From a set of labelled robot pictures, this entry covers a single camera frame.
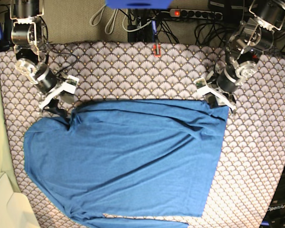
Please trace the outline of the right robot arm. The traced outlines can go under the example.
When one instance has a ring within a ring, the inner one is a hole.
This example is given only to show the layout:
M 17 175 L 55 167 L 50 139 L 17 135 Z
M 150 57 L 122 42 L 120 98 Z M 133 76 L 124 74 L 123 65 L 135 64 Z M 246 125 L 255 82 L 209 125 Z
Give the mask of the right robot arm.
M 67 111 L 59 108 L 58 102 L 73 103 L 79 79 L 67 75 L 62 69 L 56 73 L 50 69 L 48 29 L 43 15 L 44 7 L 38 0 L 11 1 L 11 41 L 17 60 L 15 68 L 40 91 L 41 111 L 67 119 Z

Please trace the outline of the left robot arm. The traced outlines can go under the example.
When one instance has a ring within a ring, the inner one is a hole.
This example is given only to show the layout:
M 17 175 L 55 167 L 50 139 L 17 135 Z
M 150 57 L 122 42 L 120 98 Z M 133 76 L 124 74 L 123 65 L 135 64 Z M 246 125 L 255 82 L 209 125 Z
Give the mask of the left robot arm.
M 234 92 L 257 72 L 260 56 L 273 46 L 274 33 L 285 22 L 285 0 L 254 0 L 248 11 L 252 17 L 240 21 L 224 47 L 225 66 L 215 66 L 206 77 L 194 81 L 197 93 L 212 108 L 235 110 Z

